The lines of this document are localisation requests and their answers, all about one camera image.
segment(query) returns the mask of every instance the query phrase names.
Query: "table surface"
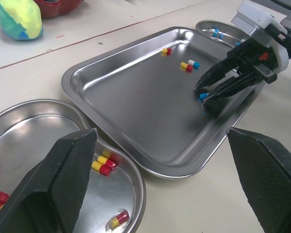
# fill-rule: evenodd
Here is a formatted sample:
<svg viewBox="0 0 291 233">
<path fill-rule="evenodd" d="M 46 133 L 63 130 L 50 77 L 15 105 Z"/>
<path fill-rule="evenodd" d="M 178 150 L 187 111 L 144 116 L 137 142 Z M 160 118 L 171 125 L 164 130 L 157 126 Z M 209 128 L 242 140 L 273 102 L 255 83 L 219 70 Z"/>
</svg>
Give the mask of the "table surface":
<svg viewBox="0 0 291 233">
<path fill-rule="evenodd" d="M 78 12 L 44 20 L 45 35 L 33 42 L 11 41 L 0 31 L 0 111 L 33 99 L 69 102 L 60 80 L 71 66 L 168 27 L 194 29 L 204 19 L 230 22 L 241 0 L 156 2 L 86 0 Z M 278 20 L 284 17 L 269 11 Z M 273 137 L 291 152 L 291 61 L 237 127 Z M 263 232 L 243 193 L 227 140 L 194 176 L 164 180 L 142 175 L 147 204 L 138 233 Z"/>
</svg>

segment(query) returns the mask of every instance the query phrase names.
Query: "robotic arm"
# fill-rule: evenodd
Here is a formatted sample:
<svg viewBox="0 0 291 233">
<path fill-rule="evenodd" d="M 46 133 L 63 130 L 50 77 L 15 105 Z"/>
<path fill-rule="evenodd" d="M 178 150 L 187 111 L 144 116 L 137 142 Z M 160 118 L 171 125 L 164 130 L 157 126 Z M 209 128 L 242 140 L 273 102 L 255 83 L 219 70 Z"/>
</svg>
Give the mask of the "robotic arm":
<svg viewBox="0 0 291 233">
<path fill-rule="evenodd" d="M 291 59 L 291 15 L 278 23 L 272 15 L 249 1 L 237 10 L 232 23 L 251 36 L 227 53 L 227 58 L 211 67 L 198 81 L 195 92 L 215 84 L 229 71 L 236 69 L 238 77 L 219 84 L 204 102 L 230 97 L 263 81 L 272 83 L 284 71 Z"/>
</svg>

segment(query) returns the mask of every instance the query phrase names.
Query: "blue and white capsule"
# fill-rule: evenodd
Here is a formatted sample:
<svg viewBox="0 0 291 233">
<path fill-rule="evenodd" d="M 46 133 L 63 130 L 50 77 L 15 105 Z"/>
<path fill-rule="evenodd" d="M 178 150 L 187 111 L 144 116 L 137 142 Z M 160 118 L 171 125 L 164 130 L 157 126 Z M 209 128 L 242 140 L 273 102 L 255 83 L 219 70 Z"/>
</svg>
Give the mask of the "blue and white capsule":
<svg viewBox="0 0 291 233">
<path fill-rule="evenodd" d="M 194 66 L 195 68 L 199 68 L 200 64 L 198 62 L 195 62 L 193 60 L 189 60 L 188 62 L 190 65 Z"/>
</svg>

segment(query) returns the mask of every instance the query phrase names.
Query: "blue capsule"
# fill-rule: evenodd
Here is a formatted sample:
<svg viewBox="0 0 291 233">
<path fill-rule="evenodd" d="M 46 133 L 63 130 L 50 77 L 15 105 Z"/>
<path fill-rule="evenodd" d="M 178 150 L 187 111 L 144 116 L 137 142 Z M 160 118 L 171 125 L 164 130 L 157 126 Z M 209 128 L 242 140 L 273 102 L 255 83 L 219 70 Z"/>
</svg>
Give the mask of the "blue capsule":
<svg viewBox="0 0 291 233">
<path fill-rule="evenodd" d="M 199 95 L 199 97 L 203 100 L 204 98 L 207 97 L 207 95 L 209 95 L 209 93 L 202 93 Z"/>
</svg>

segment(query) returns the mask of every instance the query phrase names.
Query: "stainless steel tray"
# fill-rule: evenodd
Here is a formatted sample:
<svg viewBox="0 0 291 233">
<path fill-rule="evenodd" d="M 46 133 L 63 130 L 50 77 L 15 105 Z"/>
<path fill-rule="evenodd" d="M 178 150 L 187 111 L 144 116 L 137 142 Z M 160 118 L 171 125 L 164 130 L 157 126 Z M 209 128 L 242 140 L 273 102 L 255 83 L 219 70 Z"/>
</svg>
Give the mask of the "stainless steel tray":
<svg viewBox="0 0 291 233">
<path fill-rule="evenodd" d="M 161 55 L 166 47 L 170 56 Z M 62 88 L 141 167 L 160 177 L 187 177 L 205 165 L 264 86 L 204 109 L 195 84 L 228 51 L 202 33 L 173 27 L 73 66 Z M 199 70 L 179 68 L 189 59 Z"/>
<path fill-rule="evenodd" d="M 213 36 L 214 30 L 218 29 L 219 33 L 216 37 Z M 209 38 L 219 41 L 230 48 L 234 48 L 236 42 L 243 42 L 250 38 L 245 32 L 239 28 L 227 24 L 224 22 L 216 20 L 203 20 L 196 24 L 196 30 L 198 32 L 204 33 Z"/>
<path fill-rule="evenodd" d="M 32 100 L 0 113 L 0 191 L 11 194 L 58 138 L 86 128 L 88 122 L 75 107 L 56 100 Z M 146 190 L 137 166 L 98 139 L 95 156 L 104 150 L 117 156 L 119 167 L 109 177 L 90 171 L 75 233 L 105 233 L 107 221 L 123 208 L 130 221 L 115 233 L 135 232 L 143 217 Z"/>
</svg>

